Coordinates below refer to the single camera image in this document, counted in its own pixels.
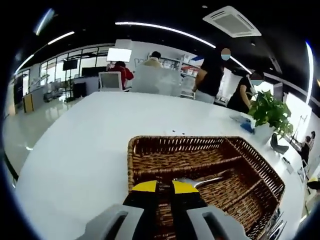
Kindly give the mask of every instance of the black ceiling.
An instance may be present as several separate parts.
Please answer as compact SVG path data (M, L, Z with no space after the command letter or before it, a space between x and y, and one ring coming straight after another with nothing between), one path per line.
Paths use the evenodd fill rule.
M231 38L202 18L225 6L233 6L245 15L262 33L261 37ZM305 41L308 41L315 60L315 78L320 79L320 43L317 38L319 19L317 8L307 5L270 1L240 4L239 1L157 1L157 3L131 1L118 4L109 1L99 4L64 1L53 3L53 20L39 36L29 34L24 40L23 55L27 58L49 41L70 31L68 36L38 51L26 65L42 62L70 49L99 43L114 43L116 39L162 44L196 55L205 55L211 48L192 38L162 29L143 26L116 26L115 22L130 21L162 25L193 34L212 44L223 43L231 55L249 69L281 77L298 87L308 90L309 62ZM41 13L33 15L39 18ZM228 61L232 70L239 68ZM320 88L313 85L312 95L320 101Z

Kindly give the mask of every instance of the white tabletop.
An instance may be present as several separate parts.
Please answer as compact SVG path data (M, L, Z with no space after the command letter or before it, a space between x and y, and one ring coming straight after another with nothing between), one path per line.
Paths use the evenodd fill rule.
M304 184L281 156L261 145L230 116L237 112L195 100L130 92L96 92L63 114L28 155L16 185L17 200L46 240L72 240L86 223L128 193L127 146L138 135L241 136L285 183L280 203L290 239L302 216ZM280 144L289 145L284 139ZM300 156L285 157L295 170Z

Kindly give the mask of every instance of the glossy floor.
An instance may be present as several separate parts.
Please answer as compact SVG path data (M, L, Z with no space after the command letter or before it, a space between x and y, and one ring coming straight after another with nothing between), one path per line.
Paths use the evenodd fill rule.
M21 110L16 115L5 119L3 125L4 150L18 175L29 152L32 151L44 132L81 98L69 103L65 103L64 100L65 97L62 96L44 104L35 112L24 113Z

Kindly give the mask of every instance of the green leaves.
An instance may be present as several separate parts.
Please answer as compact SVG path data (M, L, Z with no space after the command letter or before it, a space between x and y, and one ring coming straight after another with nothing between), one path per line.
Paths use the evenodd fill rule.
M281 137L292 134L293 125L289 123L291 111L287 104L274 99L270 91L256 93L256 100L251 105L248 114L256 120L256 127L269 123Z

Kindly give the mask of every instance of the red jacket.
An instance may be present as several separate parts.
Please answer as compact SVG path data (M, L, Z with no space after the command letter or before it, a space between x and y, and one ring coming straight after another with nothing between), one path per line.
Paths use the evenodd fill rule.
M121 82L122 82L122 89L125 89L126 80L131 80L134 78L134 75L130 70L123 66L115 66L108 69L108 72L121 72Z

